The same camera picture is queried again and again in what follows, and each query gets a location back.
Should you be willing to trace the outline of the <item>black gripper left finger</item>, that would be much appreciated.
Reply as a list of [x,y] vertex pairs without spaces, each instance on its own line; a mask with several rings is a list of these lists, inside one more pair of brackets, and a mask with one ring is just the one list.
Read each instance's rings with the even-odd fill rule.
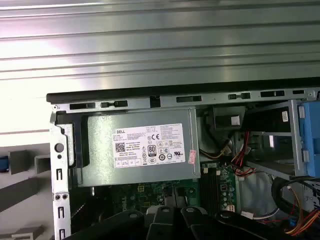
[[67,237],[68,240],[172,240],[172,207],[160,206],[155,213],[126,210]]

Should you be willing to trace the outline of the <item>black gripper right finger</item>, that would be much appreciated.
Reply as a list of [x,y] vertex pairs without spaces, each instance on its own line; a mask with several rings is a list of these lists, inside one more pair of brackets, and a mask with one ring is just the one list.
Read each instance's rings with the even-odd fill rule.
[[283,231],[223,210],[211,217],[196,207],[181,209],[187,228],[195,240],[295,240]]

